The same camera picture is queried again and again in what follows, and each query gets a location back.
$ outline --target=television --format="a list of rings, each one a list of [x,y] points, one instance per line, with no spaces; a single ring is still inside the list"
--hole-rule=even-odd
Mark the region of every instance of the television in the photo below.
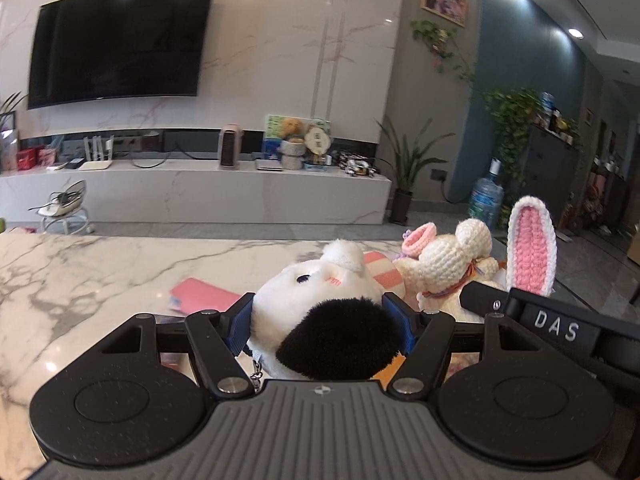
[[[28,107],[195,96],[211,0],[60,0],[40,7]]]

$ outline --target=pink card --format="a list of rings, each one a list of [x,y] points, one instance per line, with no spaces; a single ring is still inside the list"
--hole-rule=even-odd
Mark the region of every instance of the pink card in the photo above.
[[[196,278],[187,278],[174,286],[170,293],[174,308],[187,316],[209,308],[224,312],[240,299],[238,294]]]

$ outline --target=pink striped cloth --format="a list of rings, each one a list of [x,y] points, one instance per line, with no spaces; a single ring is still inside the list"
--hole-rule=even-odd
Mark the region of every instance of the pink striped cloth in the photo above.
[[[364,253],[364,263],[385,292],[392,292],[404,298],[404,280],[389,258],[377,251],[371,251]]]

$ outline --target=crosshair logo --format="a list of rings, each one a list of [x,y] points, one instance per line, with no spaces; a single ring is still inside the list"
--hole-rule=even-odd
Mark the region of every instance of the crosshair logo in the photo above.
[[[314,388],[314,393],[318,394],[318,395],[326,395],[326,394],[330,394],[331,393],[331,388],[329,388],[328,386],[324,386],[324,384],[322,386],[316,386]]]

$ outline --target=white stool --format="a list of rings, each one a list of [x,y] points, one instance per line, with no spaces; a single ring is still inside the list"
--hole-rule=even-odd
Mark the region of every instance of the white stool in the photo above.
[[[82,231],[87,232],[87,234],[94,232],[94,228],[89,222],[89,215],[86,209],[82,207],[82,200],[84,200],[85,195],[86,182],[84,180],[72,184],[62,192],[51,193],[49,195],[49,203],[37,211],[37,214],[42,216],[40,221],[42,232],[46,233],[47,229],[56,222],[62,222],[65,235],[75,235]],[[71,218],[79,219],[82,225],[78,229],[69,232],[69,219]]]

